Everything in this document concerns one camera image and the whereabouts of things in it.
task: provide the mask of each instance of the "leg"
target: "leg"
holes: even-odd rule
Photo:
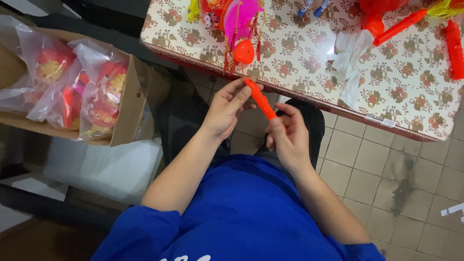
[[[290,99],[286,102],[286,104],[290,104],[301,111],[304,124],[309,131],[309,157],[311,160],[311,165],[315,169],[317,164],[317,157],[319,156],[319,150],[321,148],[322,137],[324,136],[325,132],[324,115],[320,109],[300,100]],[[285,113],[283,111],[277,111],[276,114],[281,116]],[[280,163],[277,157],[277,153],[275,151],[269,151],[266,147],[266,144],[259,148],[255,156],[261,157],[274,164],[287,177],[289,177],[290,180],[293,181],[288,171]]]
[[[200,129],[208,109],[208,104],[195,94],[193,97],[174,97],[160,107],[158,122],[166,166]],[[230,142],[227,139],[219,146],[211,165],[229,154]]]

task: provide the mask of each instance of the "cardboard box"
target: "cardboard box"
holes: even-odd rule
[[[55,29],[34,27],[34,30],[57,37],[66,42],[86,38],[86,36],[78,33]],[[152,67],[133,55],[120,50],[118,51],[129,57],[129,68],[113,136],[111,139],[87,141],[90,144],[114,147],[136,140],[151,138],[155,130],[153,113],[158,105],[166,100],[169,93],[171,86],[169,77],[162,76],[159,72],[156,72]],[[0,45],[0,89],[13,85],[26,70],[25,63],[18,56],[5,46]],[[47,123],[31,121],[26,119],[25,116],[6,112],[0,112],[0,123],[71,140],[76,140],[79,136],[77,131],[57,130]]]

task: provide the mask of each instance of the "table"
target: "table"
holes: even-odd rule
[[[364,13],[359,3],[335,0],[319,19],[312,12],[296,13],[303,1],[265,2],[267,19],[261,43],[261,61],[245,69],[265,90],[298,98],[318,108],[418,141],[441,141],[451,133],[464,91],[450,79],[444,39],[444,20],[426,17],[359,59],[359,108],[349,108],[339,97],[343,83],[327,62],[340,31],[359,31]],[[430,0],[411,0],[408,6],[384,15],[386,28]],[[142,28],[142,43],[178,63],[194,65],[222,76],[225,40],[220,31],[187,22],[189,0],[152,0]],[[455,19],[464,29],[462,18]],[[236,68],[233,76],[240,77]],[[396,122],[393,128],[382,119]]]

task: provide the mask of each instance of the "blue marker cap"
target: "blue marker cap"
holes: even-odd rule
[[[324,11],[324,9],[322,7],[318,7],[316,10],[314,10],[314,16],[316,16],[316,17],[321,16],[323,11]]]

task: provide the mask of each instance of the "blue t-shirt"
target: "blue t-shirt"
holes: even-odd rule
[[[92,260],[384,261],[374,244],[324,237],[296,188],[269,162],[232,155],[209,169],[182,216],[132,207]]]

